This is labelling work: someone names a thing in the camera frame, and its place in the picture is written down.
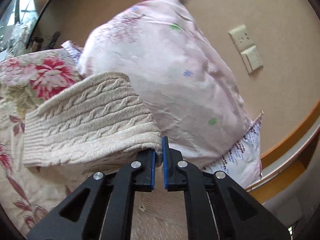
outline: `knitted fabric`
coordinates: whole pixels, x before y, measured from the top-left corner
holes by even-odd
[[[161,153],[161,133],[123,73],[90,76],[26,115],[27,167],[123,165],[147,148]]]

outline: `triangular cutout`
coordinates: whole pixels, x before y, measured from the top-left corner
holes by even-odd
[[[81,191],[66,207],[60,211],[60,216],[69,219],[72,222],[77,222],[89,194],[89,188],[85,188],[83,191]]]
[[[257,210],[251,206],[235,189],[229,187],[231,199],[236,207],[239,218],[245,221],[258,214]]]

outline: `switch panel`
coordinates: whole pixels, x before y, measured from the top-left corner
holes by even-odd
[[[262,67],[262,61],[258,54],[257,47],[249,37],[247,27],[241,25],[229,32],[233,43],[241,54],[242,60],[247,68],[248,73]]]
[[[249,37],[248,30],[245,25],[241,25],[233,29],[229,34],[240,53],[254,45],[253,40]]]

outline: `blue rubber strip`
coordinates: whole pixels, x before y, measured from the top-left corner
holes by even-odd
[[[156,176],[156,152],[152,153],[152,166],[151,166],[151,188],[155,189],[155,176]]]
[[[163,178],[164,178],[164,188],[168,189],[168,163],[167,163],[167,147],[165,145],[165,139],[162,138],[162,151],[163,151]]]

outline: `electrical outlet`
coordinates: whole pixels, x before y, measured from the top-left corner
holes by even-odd
[[[238,26],[228,33],[240,53],[254,45],[253,40],[249,37],[248,30],[245,25]]]

